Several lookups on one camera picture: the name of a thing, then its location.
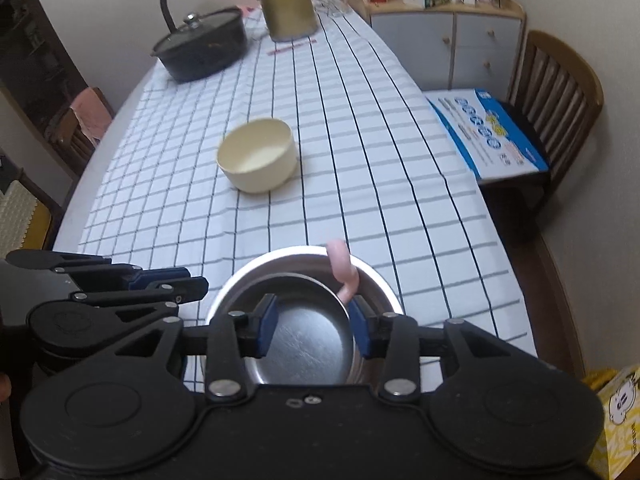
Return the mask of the large steel mixing bowl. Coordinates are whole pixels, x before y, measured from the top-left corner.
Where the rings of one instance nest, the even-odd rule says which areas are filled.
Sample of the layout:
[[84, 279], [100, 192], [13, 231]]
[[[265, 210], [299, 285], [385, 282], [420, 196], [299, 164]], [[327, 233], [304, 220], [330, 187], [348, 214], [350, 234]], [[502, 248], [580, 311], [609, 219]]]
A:
[[384, 278], [351, 255], [344, 240], [332, 240], [326, 247], [277, 249], [242, 266], [222, 286], [206, 320], [253, 311], [265, 294], [278, 297], [278, 324], [267, 355], [244, 360], [256, 384], [373, 382], [376, 363], [360, 356], [345, 301], [363, 299], [376, 314], [404, 312]]

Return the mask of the pink bowl with steel insert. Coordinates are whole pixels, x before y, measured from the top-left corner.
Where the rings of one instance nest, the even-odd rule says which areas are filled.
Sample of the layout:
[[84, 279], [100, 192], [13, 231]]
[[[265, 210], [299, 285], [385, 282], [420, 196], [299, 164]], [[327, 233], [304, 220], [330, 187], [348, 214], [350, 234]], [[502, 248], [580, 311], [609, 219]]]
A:
[[233, 275], [224, 308], [250, 310], [265, 294], [278, 297], [279, 321], [267, 355], [247, 358], [258, 384], [354, 384], [362, 364], [355, 348], [342, 287], [326, 248], [295, 246], [262, 255]]

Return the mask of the cream round bowl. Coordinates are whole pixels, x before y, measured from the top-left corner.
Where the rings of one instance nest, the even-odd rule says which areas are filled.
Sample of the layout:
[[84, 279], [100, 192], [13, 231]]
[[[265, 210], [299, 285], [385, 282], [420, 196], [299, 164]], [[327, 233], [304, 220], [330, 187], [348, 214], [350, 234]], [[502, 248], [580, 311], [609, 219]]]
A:
[[237, 190], [262, 194], [294, 174], [298, 149], [286, 122], [260, 118], [229, 132], [219, 144], [216, 162]]

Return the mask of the cream foam pad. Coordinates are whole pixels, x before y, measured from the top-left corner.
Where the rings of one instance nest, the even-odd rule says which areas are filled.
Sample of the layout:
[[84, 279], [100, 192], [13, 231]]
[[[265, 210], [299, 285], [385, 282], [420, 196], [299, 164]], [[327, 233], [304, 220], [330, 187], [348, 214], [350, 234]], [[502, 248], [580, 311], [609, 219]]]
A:
[[23, 246], [27, 231], [36, 211], [38, 200], [20, 181], [14, 180], [0, 204], [0, 258]]

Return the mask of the wooden chair left side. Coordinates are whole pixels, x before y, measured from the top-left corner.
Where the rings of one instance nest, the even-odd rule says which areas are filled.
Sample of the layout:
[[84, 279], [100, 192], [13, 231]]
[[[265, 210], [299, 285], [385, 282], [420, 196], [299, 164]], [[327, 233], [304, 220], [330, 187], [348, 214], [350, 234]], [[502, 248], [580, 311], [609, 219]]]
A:
[[76, 176], [86, 169], [114, 116], [110, 103], [96, 87], [82, 90], [61, 116], [49, 142]]

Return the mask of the pink towel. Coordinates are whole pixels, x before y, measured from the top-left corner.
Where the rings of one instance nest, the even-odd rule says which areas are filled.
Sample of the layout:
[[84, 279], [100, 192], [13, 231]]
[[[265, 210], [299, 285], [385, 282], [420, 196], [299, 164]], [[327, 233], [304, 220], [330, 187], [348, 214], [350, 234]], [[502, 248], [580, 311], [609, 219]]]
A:
[[111, 112], [101, 99], [98, 90], [85, 88], [70, 103], [81, 132], [94, 144], [98, 144], [113, 121]]

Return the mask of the white checked tablecloth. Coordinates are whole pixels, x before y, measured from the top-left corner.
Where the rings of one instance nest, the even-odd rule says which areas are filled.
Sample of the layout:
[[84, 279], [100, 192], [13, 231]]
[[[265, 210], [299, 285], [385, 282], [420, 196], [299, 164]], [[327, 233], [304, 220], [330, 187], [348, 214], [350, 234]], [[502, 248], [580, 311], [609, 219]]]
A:
[[[185, 266], [220, 292], [280, 248], [344, 240], [423, 326], [464, 318], [535, 348], [524, 296], [471, 171], [429, 102], [354, 12], [323, 12], [317, 42], [275, 56], [260, 12], [247, 54], [178, 84], [155, 64], [113, 122], [118, 137], [75, 229], [78, 252]], [[298, 167], [275, 191], [239, 192], [216, 162], [234, 128], [276, 118]]]

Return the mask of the dark bookshelf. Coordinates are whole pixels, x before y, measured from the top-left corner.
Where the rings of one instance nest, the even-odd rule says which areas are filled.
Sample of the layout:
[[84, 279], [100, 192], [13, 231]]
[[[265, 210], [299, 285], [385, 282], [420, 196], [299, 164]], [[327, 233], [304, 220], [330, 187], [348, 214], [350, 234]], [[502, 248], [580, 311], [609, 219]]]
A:
[[39, 0], [1, 0], [1, 85], [43, 136], [87, 87]]

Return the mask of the blue white package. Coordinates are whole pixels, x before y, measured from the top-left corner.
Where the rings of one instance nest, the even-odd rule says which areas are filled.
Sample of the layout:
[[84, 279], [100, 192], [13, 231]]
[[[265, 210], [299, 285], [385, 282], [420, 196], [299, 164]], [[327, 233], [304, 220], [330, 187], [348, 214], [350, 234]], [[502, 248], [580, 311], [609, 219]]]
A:
[[489, 92], [435, 90], [424, 96], [478, 182], [504, 181], [548, 170], [541, 152]]

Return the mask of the yellow cartoon box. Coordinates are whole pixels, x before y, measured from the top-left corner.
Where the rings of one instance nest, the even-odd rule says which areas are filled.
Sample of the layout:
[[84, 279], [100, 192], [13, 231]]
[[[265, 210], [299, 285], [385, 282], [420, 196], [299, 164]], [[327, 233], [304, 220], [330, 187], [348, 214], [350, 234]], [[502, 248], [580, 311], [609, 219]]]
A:
[[582, 380], [602, 404], [602, 434], [588, 460], [601, 479], [618, 479], [639, 456], [639, 365], [597, 370]]

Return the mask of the black pot with glass lid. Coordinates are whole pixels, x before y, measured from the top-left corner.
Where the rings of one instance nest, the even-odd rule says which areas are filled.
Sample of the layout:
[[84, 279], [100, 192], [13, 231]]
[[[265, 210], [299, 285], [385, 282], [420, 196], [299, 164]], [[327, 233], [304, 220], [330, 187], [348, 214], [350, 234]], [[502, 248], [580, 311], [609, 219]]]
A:
[[219, 73], [247, 51], [243, 12], [237, 6], [209, 14], [190, 13], [152, 49], [179, 84]]

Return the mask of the wooden chair right side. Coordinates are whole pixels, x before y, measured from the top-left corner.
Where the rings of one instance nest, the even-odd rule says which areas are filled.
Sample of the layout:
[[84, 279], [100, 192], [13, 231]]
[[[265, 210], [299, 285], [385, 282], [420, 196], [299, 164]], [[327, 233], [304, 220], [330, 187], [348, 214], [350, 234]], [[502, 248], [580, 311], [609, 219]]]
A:
[[600, 79], [582, 55], [548, 32], [528, 32], [520, 79], [506, 112], [548, 168], [482, 185], [494, 218], [535, 220], [573, 165], [603, 104]]

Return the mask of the red pen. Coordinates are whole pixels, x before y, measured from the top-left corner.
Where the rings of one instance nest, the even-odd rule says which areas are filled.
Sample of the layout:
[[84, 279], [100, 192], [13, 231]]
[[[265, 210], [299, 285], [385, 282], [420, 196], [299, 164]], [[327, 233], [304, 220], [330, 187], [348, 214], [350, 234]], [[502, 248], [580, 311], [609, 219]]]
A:
[[285, 53], [288, 51], [293, 51], [297, 48], [301, 48], [301, 47], [307, 47], [307, 46], [311, 46], [312, 44], [315, 44], [317, 42], [317, 40], [315, 39], [306, 39], [304, 41], [299, 41], [299, 42], [292, 42], [292, 44], [288, 44], [287, 46], [284, 47], [278, 47], [275, 49], [272, 49], [271, 51], [267, 52], [268, 56], [275, 56], [281, 53]]

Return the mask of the grey drawer cabinet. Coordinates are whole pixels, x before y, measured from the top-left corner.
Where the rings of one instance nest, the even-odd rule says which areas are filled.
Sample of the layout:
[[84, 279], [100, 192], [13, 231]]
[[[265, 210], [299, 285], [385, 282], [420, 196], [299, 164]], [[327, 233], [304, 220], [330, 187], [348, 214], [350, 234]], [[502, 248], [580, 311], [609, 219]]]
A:
[[498, 6], [402, 0], [346, 0], [398, 58], [421, 90], [482, 88], [506, 99], [520, 57], [526, 14], [514, 0]]

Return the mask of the gold thermos jug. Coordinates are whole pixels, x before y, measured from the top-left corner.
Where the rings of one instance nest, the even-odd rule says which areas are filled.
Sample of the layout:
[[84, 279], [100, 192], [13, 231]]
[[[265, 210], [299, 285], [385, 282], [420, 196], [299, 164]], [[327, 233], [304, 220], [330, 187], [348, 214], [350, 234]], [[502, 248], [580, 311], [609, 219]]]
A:
[[287, 42], [312, 36], [318, 20], [311, 0], [258, 0], [269, 35], [274, 42]]

